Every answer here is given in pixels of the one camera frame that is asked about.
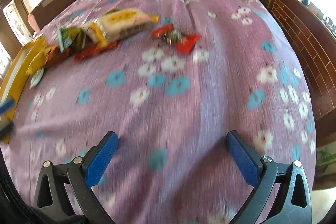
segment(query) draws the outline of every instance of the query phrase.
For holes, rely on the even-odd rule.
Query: floor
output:
[[[336,187],[313,191],[310,194],[312,206],[312,224],[319,223],[330,210],[336,199]]]

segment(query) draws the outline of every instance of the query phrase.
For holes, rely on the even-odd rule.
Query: silver screw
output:
[[[267,164],[272,162],[272,158],[269,156],[263,156],[262,160]]]
[[[43,167],[47,168],[49,166],[50,166],[50,161],[47,160],[43,163]]]
[[[74,164],[80,164],[82,162],[82,158],[81,157],[76,157],[73,159],[73,163]]]
[[[295,164],[296,167],[301,167],[302,166],[302,163],[299,160],[295,160],[294,164]]]

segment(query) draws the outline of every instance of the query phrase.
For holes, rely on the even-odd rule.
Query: yellow label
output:
[[[135,17],[136,15],[137,15],[137,12],[135,12],[135,11],[120,12],[120,13],[117,13],[115,15],[110,16],[109,19],[107,20],[107,22],[111,23],[111,24],[115,24],[115,23],[118,23],[120,21],[129,20],[129,19]]]

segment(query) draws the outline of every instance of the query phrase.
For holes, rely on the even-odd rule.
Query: brown sofa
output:
[[[76,0],[42,0],[28,15],[28,22],[36,33]]]

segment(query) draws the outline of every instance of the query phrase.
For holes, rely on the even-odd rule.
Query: brown brick-pattern panel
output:
[[[317,120],[336,108],[335,67],[316,37],[281,0],[275,0],[271,14],[299,59]]]

